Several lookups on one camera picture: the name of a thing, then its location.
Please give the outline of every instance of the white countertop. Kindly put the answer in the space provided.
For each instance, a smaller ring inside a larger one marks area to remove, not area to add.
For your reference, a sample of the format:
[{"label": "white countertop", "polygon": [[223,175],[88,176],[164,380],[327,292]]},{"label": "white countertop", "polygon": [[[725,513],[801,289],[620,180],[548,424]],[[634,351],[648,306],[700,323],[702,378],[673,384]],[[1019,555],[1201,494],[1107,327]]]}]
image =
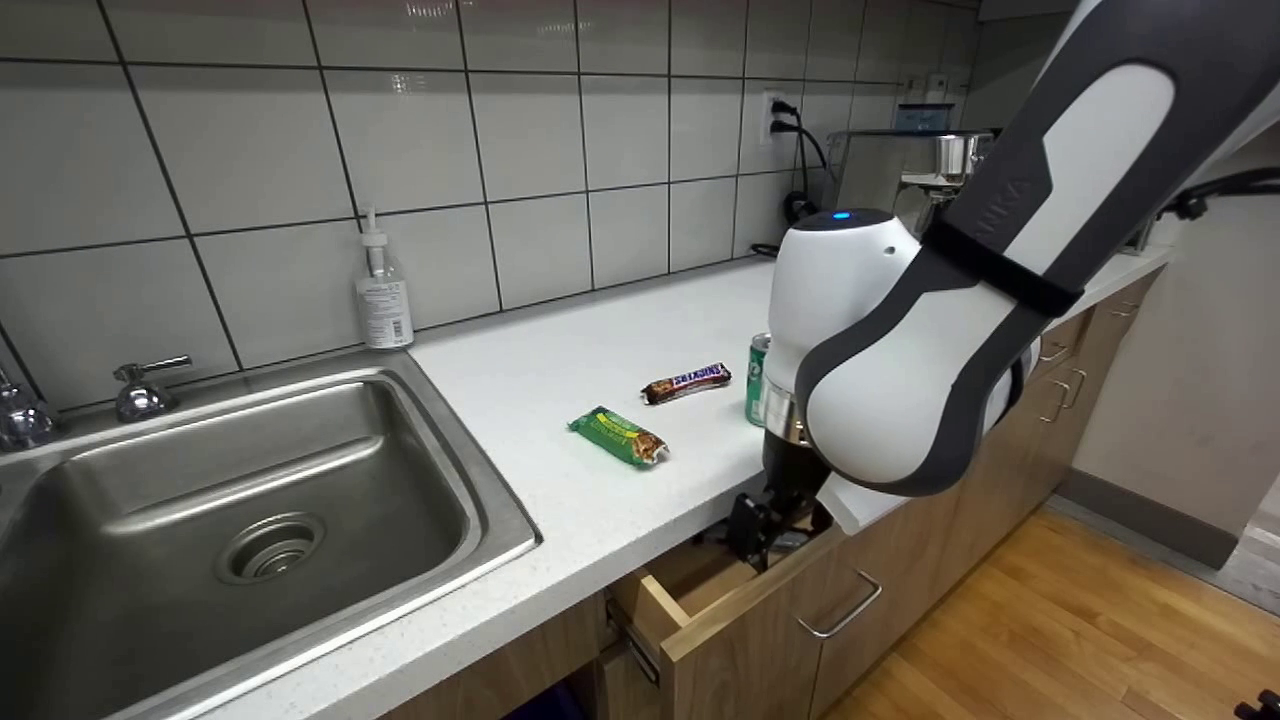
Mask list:
[{"label": "white countertop", "polygon": [[[1170,255],[1116,256],[1066,318]],[[412,356],[543,543],[205,717],[376,717],[723,518],[760,483],[763,430],[742,414],[772,272],[772,261],[736,260],[420,333]],[[650,380],[717,361],[735,375],[728,388],[657,407],[639,398]],[[596,405],[667,441],[667,461],[634,469],[564,428]],[[864,524],[901,502],[861,492]]]}]

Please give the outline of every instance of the green wrapper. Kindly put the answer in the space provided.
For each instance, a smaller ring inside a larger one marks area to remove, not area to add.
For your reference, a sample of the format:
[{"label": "green wrapper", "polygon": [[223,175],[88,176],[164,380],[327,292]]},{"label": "green wrapper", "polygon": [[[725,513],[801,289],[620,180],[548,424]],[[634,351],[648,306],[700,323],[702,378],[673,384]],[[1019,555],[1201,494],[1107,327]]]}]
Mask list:
[{"label": "green wrapper", "polygon": [[667,452],[662,438],[603,405],[570,423],[568,429],[630,465],[653,465]]}]

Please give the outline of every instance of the bottle label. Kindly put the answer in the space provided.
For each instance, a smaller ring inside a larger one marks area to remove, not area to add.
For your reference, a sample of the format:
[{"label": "bottle label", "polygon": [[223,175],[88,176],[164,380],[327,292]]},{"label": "bottle label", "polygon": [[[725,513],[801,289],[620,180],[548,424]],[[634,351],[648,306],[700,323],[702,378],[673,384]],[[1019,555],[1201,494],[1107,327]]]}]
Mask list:
[{"label": "bottle label", "polygon": [[365,316],[365,343],[369,347],[383,350],[401,347],[413,341],[407,283],[361,281],[357,292]]}]

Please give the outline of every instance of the wooden floor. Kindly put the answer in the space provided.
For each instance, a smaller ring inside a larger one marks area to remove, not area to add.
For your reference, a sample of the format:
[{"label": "wooden floor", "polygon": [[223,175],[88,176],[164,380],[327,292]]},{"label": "wooden floor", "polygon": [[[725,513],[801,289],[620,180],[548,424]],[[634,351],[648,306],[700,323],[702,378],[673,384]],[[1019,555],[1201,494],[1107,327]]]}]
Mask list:
[{"label": "wooden floor", "polygon": [[1230,720],[1280,620],[1039,510],[824,720]]}]

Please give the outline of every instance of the baseboard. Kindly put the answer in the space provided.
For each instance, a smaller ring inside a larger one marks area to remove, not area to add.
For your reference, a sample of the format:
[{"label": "baseboard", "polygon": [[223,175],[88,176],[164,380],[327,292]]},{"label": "baseboard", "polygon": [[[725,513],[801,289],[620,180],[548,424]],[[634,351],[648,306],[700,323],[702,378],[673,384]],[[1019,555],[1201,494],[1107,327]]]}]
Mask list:
[{"label": "baseboard", "polygon": [[1222,568],[1240,542],[1221,528],[1075,468],[1057,495],[1210,568]]}]

